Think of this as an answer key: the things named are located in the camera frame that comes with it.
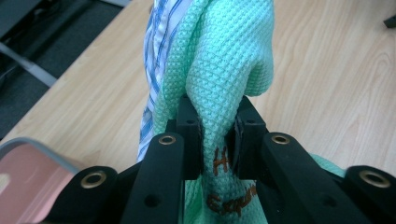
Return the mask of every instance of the white fabric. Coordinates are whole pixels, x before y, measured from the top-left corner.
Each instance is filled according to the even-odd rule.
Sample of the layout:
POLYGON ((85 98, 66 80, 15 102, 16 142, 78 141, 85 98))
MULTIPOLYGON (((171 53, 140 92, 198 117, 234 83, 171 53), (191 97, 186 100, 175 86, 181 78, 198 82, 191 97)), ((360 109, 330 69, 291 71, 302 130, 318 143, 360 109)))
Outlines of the white fabric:
POLYGON ((140 126, 140 141, 137 161, 146 155, 153 135, 152 111, 160 90, 167 55, 177 31, 192 0, 154 0, 144 43, 144 63, 149 86, 147 106, 140 126))

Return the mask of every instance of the gray floor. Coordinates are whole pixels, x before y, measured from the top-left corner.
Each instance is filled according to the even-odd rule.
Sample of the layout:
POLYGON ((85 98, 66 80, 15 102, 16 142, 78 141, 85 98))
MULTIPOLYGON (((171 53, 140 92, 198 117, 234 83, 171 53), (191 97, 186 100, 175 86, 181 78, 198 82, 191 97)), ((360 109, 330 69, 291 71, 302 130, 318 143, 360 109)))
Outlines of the gray floor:
MULTIPOLYGON (((60 77, 121 10, 94 0, 60 0, 7 45, 60 77)), ((0 139, 47 90, 46 85, 0 54, 0 139)))

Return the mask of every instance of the screw hole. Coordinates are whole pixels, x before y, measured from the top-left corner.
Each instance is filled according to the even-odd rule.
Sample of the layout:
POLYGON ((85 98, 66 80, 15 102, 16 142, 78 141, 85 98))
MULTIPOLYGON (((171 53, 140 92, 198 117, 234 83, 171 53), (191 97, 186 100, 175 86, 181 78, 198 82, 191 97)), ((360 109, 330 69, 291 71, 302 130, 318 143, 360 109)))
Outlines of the screw hole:
POLYGON ((145 205, 147 207, 157 207, 160 204, 161 204, 160 195, 150 194, 145 199, 145 205))
POLYGON ((106 173, 103 171, 92 172, 81 180, 81 186, 84 189, 93 189, 99 187, 106 181, 106 173))
POLYGON ((271 139, 280 145, 287 145, 290 142, 289 138, 283 135, 274 135, 271 139))
POLYGON ((159 142, 162 145, 172 145, 176 142, 176 138, 171 135, 166 135, 166 136, 161 137, 159 142))
POLYGON ((334 208, 337 206, 337 201, 332 196, 327 194, 320 195, 320 202, 326 207, 334 208))
POLYGON ((384 176, 373 171, 363 170, 359 173, 359 177, 367 184, 381 189, 390 187, 390 182, 384 176))

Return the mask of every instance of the green towel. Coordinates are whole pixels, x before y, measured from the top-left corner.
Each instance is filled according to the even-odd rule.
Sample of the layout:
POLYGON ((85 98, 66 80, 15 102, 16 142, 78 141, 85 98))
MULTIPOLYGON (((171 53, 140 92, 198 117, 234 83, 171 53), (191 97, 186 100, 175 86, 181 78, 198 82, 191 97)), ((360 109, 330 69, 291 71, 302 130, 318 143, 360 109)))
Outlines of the green towel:
POLYGON ((224 136, 242 96, 273 79, 272 0, 196 0, 180 23, 154 109, 154 132, 177 114, 187 93, 204 132, 204 170, 186 183, 186 223, 265 223, 255 182, 233 175, 224 136))

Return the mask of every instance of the blue striped fabric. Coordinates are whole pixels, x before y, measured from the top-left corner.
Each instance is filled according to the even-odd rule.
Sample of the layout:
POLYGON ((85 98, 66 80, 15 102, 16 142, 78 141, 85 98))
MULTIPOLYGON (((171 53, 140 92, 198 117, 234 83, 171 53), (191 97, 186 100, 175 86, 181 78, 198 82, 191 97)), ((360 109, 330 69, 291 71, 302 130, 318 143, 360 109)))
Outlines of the blue striped fabric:
POLYGON ((146 155, 153 135, 152 111, 160 91, 166 58, 177 32, 177 26, 189 8, 192 0, 154 0, 148 19, 144 42, 144 63, 149 86, 147 106, 140 126, 140 141, 137 161, 146 155))

